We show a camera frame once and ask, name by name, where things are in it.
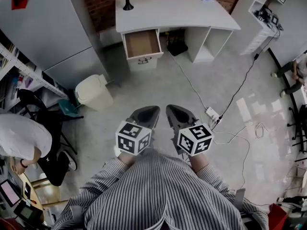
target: power strip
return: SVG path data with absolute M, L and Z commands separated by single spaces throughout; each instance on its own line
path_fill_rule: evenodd
M 217 120 L 219 120 L 219 115 L 217 114 L 216 111 L 214 111 L 211 107 L 209 107 L 206 111 L 206 114 L 213 119 L 214 122 L 216 122 Z

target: open drawer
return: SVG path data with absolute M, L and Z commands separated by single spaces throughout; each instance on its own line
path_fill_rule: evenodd
M 127 61 L 148 62 L 162 56 L 158 30 L 147 30 L 123 34 L 123 43 Z

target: black and white cube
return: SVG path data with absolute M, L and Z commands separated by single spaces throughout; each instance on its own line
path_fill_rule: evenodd
M 213 133 L 207 124 L 179 130 L 177 145 L 190 156 L 205 152 L 213 141 Z
M 116 146 L 134 155 L 138 155 L 150 144 L 152 130 L 136 124 L 122 121 L 116 131 Z

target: striped shirt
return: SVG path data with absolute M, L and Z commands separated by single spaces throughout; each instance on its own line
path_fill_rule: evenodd
M 210 165 L 195 173 L 163 150 L 147 149 L 130 168 L 111 159 L 81 189 L 53 229 L 74 225 L 70 206 L 81 207 L 87 229 L 245 229 L 234 192 Z M 268 229 L 267 214 L 246 199 L 243 211 Z

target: trash can lid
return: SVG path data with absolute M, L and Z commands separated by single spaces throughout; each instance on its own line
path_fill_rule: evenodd
M 96 96 L 100 95 L 103 91 L 104 84 L 101 82 L 98 75 L 92 75 L 82 82 L 80 82 L 76 87 L 76 96 L 78 101 L 86 102 L 90 101 Z

